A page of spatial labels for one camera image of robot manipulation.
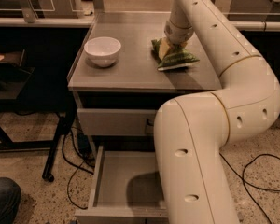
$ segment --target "floor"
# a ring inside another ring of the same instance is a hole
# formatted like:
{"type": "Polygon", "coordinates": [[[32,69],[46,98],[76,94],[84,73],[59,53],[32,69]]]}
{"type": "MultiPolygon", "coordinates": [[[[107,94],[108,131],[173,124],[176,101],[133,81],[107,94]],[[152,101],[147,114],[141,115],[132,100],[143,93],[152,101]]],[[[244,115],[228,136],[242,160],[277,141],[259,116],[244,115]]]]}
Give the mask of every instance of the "floor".
{"type": "MultiPolygon", "coordinates": [[[[105,0],[106,10],[151,10],[167,11],[171,0],[105,0]]],[[[58,122],[56,114],[34,113],[19,116],[15,113],[0,113],[0,125],[13,141],[46,140],[52,138],[58,122]]],[[[77,144],[78,123],[72,128],[75,145],[77,144]]],[[[86,207],[91,190],[92,175],[78,171],[69,165],[65,156],[76,165],[82,163],[73,147],[73,140],[68,135],[60,140],[52,173],[54,182],[42,179],[42,172],[47,159],[47,150],[0,153],[0,176],[14,179],[21,186],[21,205],[15,224],[69,224],[76,220],[71,200],[86,207]]],[[[243,142],[225,146],[221,154],[239,174],[245,166],[259,154],[272,154],[280,157],[280,118],[265,133],[243,142]]],[[[222,160],[229,180],[239,218],[244,224],[269,223],[259,208],[245,191],[241,179],[222,160]]],[[[266,189],[280,189],[280,160],[265,156],[260,157],[246,170],[245,178],[266,189]]],[[[268,192],[248,187],[252,196],[263,207],[273,224],[280,224],[280,192],[268,192]]]]}

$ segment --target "gray tabletop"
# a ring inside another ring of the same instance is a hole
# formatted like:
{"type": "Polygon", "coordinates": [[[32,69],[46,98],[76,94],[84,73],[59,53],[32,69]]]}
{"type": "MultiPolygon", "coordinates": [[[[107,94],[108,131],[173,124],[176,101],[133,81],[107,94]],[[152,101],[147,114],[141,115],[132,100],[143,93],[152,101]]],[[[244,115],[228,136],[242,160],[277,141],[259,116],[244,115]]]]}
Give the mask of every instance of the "gray tabletop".
{"type": "Polygon", "coordinates": [[[83,51],[70,78],[71,91],[192,91],[221,88],[213,66],[194,35],[187,49],[200,59],[188,69],[160,72],[152,55],[152,39],[164,37],[169,13],[101,13],[88,39],[111,36],[120,41],[119,60],[99,68],[83,51]]]}

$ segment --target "terrazzo floor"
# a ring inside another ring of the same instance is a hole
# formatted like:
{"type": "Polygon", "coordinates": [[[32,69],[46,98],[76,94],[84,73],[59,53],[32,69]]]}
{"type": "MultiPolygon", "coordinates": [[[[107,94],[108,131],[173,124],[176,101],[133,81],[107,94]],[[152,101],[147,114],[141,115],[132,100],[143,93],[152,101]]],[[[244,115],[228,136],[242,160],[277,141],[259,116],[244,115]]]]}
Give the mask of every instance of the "terrazzo floor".
{"type": "MultiPolygon", "coordinates": [[[[0,125],[14,141],[50,139],[54,135],[57,121],[55,114],[36,113],[23,117],[13,113],[0,113],[0,125]]],[[[72,131],[76,141],[78,129],[74,127],[77,127],[75,123],[72,131]]],[[[62,146],[63,137],[52,170],[55,180],[51,183],[41,177],[48,155],[46,150],[0,153],[0,176],[10,177],[21,186],[21,205],[15,224],[69,224],[76,220],[77,207],[72,205],[67,197],[67,185],[76,168],[64,161],[62,146]]],[[[73,149],[70,135],[65,139],[64,153],[70,161],[81,164],[80,157],[73,149]]],[[[221,150],[221,154],[239,174],[255,157],[267,153],[280,157],[280,118],[265,133],[225,146],[221,150]]],[[[242,223],[269,223],[247,195],[241,179],[224,161],[223,166],[242,223]]],[[[280,160],[260,157],[247,169],[245,178],[267,189],[280,189],[280,160]]],[[[69,193],[76,204],[87,206],[91,179],[91,175],[82,171],[74,175],[69,185],[69,193]]],[[[248,189],[272,223],[280,224],[280,193],[251,187],[248,189]]]]}

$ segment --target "drawer front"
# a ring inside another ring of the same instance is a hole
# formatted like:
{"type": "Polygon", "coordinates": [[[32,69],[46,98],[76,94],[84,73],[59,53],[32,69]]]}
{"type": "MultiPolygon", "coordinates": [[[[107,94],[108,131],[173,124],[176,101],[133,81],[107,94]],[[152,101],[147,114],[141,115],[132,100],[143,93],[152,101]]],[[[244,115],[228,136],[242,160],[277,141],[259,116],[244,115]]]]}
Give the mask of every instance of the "drawer front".
{"type": "Polygon", "coordinates": [[[83,109],[77,111],[86,135],[146,136],[153,134],[156,110],[83,109]]]}

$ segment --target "bowl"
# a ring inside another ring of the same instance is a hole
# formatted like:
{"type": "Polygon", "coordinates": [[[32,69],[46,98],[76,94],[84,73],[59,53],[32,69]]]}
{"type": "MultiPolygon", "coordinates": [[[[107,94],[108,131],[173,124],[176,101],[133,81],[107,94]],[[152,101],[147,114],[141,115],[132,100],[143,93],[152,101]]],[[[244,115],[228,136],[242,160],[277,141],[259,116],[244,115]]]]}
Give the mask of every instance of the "bowl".
{"type": "Polygon", "coordinates": [[[87,41],[84,50],[87,57],[100,67],[108,67],[114,63],[121,49],[120,42],[112,37],[96,37],[87,41]]]}

